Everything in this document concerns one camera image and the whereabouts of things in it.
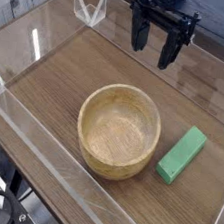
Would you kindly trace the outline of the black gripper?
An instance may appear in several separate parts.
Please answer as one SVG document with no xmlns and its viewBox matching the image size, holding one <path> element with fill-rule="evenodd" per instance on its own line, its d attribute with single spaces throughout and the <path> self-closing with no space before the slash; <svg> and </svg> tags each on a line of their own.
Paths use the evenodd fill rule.
<svg viewBox="0 0 224 224">
<path fill-rule="evenodd" d="M 181 11 L 180 6 L 185 0 L 133 0 L 134 5 L 139 6 L 141 11 L 133 10 L 131 43 L 135 52 L 143 50 L 147 44 L 150 22 L 166 32 L 167 40 L 162 48 L 158 61 L 159 69 L 166 69 L 175 61 L 182 49 L 182 43 L 188 46 L 194 38 L 197 23 L 201 21 L 199 12 L 192 14 Z"/>
</svg>

